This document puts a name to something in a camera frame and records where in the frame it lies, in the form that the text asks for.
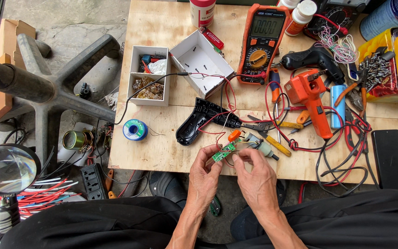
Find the magnifier lens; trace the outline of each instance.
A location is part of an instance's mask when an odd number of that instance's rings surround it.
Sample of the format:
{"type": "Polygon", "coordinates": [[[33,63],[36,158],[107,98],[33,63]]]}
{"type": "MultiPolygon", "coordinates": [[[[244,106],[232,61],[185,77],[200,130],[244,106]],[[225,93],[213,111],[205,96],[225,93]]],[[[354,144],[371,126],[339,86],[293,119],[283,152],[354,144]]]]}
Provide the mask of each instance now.
{"type": "Polygon", "coordinates": [[[10,145],[0,146],[0,192],[18,193],[36,178],[35,160],[26,151],[10,145]]]}

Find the black pants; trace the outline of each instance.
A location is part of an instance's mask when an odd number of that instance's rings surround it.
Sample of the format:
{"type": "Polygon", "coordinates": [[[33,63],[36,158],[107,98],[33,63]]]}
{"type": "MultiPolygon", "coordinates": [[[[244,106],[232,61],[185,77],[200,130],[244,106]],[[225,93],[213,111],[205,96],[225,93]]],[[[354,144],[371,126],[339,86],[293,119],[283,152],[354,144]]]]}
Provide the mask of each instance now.
{"type": "MultiPolygon", "coordinates": [[[[398,248],[398,190],[315,200],[282,211],[310,249],[398,248]]],[[[0,248],[162,249],[180,213],[179,206],[161,197],[64,203],[12,228],[4,235],[0,248]]],[[[198,241],[196,248],[274,248],[252,212],[245,213],[239,227],[234,223],[232,227],[252,238],[226,245],[198,241]]]]}

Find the black phone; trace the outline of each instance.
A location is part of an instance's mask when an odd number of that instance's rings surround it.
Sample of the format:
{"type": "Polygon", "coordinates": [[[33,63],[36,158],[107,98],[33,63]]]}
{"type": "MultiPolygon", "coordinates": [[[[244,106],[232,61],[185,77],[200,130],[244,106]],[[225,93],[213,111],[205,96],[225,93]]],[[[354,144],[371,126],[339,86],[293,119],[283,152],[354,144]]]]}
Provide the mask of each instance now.
{"type": "Polygon", "coordinates": [[[398,189],[398,130],[371,132],[380,188],[398,189]]]}

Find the white cardboard box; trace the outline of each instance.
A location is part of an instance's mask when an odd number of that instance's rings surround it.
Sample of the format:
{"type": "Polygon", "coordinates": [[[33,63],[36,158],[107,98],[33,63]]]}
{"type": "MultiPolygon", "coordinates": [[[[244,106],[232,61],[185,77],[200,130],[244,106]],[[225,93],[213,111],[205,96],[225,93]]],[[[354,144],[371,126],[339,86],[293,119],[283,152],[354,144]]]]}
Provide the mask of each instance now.
{"type": "MultiPolygon", "coordinates": [[[[131,52],[130,76],[128,80],[127,98],[129,98],[133,93],[135,93],[133,91],[133,82],[135,82],[136,79],[148,76],[153,80],[157,80],[161,76],[169,74],[171,72],[171,60],[168,59],[167,67],[163,75],[138,73],[141,56],[144,54],[157,55],[167,58],[169,54],[169,48],[133,46],[133,50],[131,52]]],[[[130,101],[135,105],[169,106],[170,76],[163,78],[162,80],[159,81],[159,83],[164,85],[164,97],[162,100],[131,98],[130,101]]]]}
{"type": "MultiPolygon", "coordinates": [[[[194,31],[182,42],[170,49],[170,57],[179,72],[197,73],[197,69],[204,74],[224,75],[227,78],[234,74],[231,66],[214,51],[213,45],[199,30],[194,31]]],[[[202,78],[201,74],[191,74],[185,79],[199,96],[204,99],[211,96],[224,83],[224,79],[220,77],[202,78]]]]}

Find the orange drill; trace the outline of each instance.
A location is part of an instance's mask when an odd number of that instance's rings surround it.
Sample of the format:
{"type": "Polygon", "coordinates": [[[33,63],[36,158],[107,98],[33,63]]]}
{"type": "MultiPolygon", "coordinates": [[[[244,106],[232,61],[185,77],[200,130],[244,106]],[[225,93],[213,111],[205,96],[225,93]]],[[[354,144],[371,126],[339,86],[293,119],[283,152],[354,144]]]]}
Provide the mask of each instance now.
{"type": "Polygon", "coordinates": [[[317,69],[312,69],[298,74],[285,84],[285,91],[292,104],[300,103],[307,107],[317,135],[323,139],[329,139],[333,134],[319,97],[320,93],[326,91],[323,81],[320,79],[325,71],[318,72],[317,69]]]}

